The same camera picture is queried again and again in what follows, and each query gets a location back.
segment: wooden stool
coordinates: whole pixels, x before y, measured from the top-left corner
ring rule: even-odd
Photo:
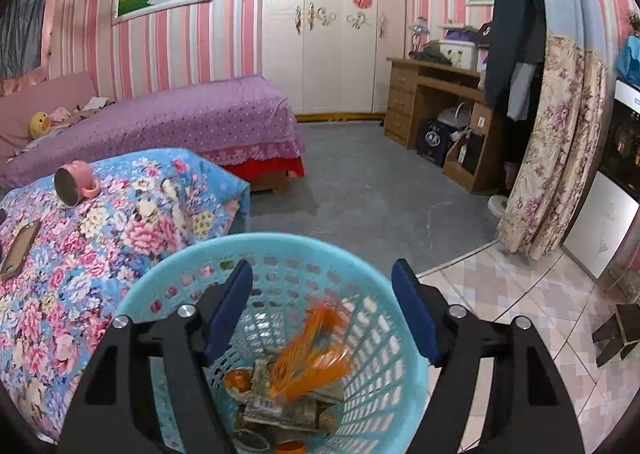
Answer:
[[[591,335],[593,343],[609,342],[596,359],[600,368],[620,353],[624,360],[640,342],[640,306],[638,304],[616,304],[616,313]]]

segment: floral bedspread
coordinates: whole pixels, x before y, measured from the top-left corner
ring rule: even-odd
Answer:
[[[82,370],[133,283],[160,260],[248,224],[249,185],[181,149],[94,163],[102,192],[67,208],[52,176],[0,207],[6,253],[42,227],[22,273],[0,283],[0,380],[40,434],[57,439]]]

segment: silver bolt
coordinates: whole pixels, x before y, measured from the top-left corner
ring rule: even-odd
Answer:
[[[183,319],[189,318],[196,312],[196,307],[193,304],[183,304],[178,308],[178,315]]]
[[[462,319],[466,317],[466,308],[460,304],[453,304],[453,306],[449,306],[449,315],[454,319]]]
[[[126,315],[118,315],[113,319],[113,327],[116,329],[122,329],[129,325],[129,317]]]
[[[531,320],[520,315],[519,317],[516,317],[516,326],[520,329],[529,329],[532,326]]]

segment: mug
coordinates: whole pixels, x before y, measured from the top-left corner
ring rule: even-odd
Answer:
[[[83,199],[94,199],[100,193],[100,182],[85,161],[73,161],[60,167],[53,176],[53,184],[60,200],[70,207]]]

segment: blue gripper pad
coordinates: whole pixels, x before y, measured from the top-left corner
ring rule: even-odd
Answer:
[[[220,358],[228,348],[229,340],[251,294],[253,282],[254,272],[251,265],[241,260],[226,280],[225,293],[209,320],[209,339],[204,348],[209,365]]]
[[[406,260],[399,259],[394,263],[391,269],[391,285],[418,351],[432,364],[437,364],[441,352],[436,340],[436,315],[431,315],[422,300],[420,291],[424,286],[417,280]]]

